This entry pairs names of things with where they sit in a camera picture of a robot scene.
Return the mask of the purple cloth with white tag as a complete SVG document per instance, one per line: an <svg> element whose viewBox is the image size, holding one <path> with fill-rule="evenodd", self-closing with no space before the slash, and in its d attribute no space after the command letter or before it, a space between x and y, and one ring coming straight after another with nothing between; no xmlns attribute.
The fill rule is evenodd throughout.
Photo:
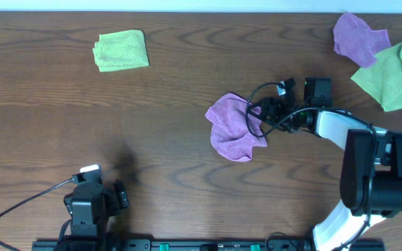
<svg viewBox="0 0 402 251"><path fill-rule="evenodd" d="M264 137L253 136L246 125L246 104L242 97L227 93L206 112L211 122L210 142L224 158L235 162L248 162L253 157L253 147L267 147Z"/></svg>

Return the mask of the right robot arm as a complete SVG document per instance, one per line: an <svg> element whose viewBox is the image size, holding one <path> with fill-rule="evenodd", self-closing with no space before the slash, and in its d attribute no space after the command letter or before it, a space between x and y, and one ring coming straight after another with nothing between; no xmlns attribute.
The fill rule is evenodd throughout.
<svg viewBox="0 0 402 251"><path fill-rule="evenodd" d="M275 85L278 97L248 99L245 117L266 123L271 131L304 130L328 139L344 150L344 156L341 199L333 211L308 236L270 234L266 250L384 250L382 241L362 236L402 211L402 133L376 127L334 107L329 78L306 78L303 105L295 101L293 78Z"/></svg>

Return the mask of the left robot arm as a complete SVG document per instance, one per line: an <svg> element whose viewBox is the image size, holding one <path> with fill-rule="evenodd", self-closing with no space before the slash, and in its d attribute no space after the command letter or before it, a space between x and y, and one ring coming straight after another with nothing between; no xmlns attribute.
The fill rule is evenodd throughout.
<svg viewBox="0 0 402 251"><path fill-rule="evenodd" d="M73 193L64 199L70 210L70 234L61 231L56 250L111 250L113 237L107 233L110 217L120 214L129 207L124 184L116 180L113 189L99 182L86 182L77 185Z"/></svg>

